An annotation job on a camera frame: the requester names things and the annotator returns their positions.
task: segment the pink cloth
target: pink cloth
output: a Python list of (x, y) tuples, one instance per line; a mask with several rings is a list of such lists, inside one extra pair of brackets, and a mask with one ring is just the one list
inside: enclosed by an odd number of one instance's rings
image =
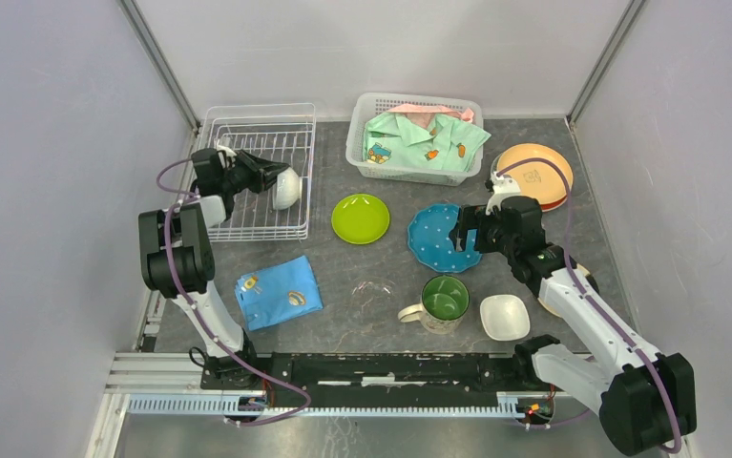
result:
[(437, 105), (434, 107), (427, 107), (424, 105), (413, 105), (412, 103), (405, 103), (398, 107), (393, 107), (389, 112), (402, 113), (410, 122), (417, 126), (426, 129), (437, 113), (443, 115), (457, 117), (462, 121), (472, 122), (472, 118), (475, 116), (475, 112), (467, 108), (463, 113), (454, 110), (452, 108), (445, 107), (444, 105)]

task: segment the blue cloth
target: blue cloth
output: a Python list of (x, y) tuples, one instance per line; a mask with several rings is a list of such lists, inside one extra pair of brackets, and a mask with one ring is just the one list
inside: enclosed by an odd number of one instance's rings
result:
[(251, 331), (324, 308), (306, 256), (243, 275), (234, 292)]

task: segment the mug handle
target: mug handle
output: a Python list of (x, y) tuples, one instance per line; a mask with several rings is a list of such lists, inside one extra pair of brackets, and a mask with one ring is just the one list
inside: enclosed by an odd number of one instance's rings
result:
[(422, 312), (425, 311), (425, 307), (421, 303), (405, 307), (402, 311), (397, 314), (396, 318), (399, 319), (400, 323), (410, 323), (419, 320)]

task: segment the green plate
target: green plate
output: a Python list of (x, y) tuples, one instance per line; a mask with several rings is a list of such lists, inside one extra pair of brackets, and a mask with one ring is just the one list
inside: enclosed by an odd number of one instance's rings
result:
[(353, 194), (332, 210), (332, 229), (355, 245), (376, 241), (388, 230), (390, 213), (385, 203), (369, 194)]

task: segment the blue polka dot plate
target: blue polka dot plate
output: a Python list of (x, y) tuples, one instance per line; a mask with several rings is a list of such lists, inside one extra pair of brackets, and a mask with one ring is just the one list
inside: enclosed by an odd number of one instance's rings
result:
[(458, 205), (436, 203), (417, 213), (408, 226), (408, 248), (419, 262), (440, 274), (459, 274), (481, 261), (474, 229), (468, 232), (467, 249), (456, 252), (448, 235), (458, 218)]

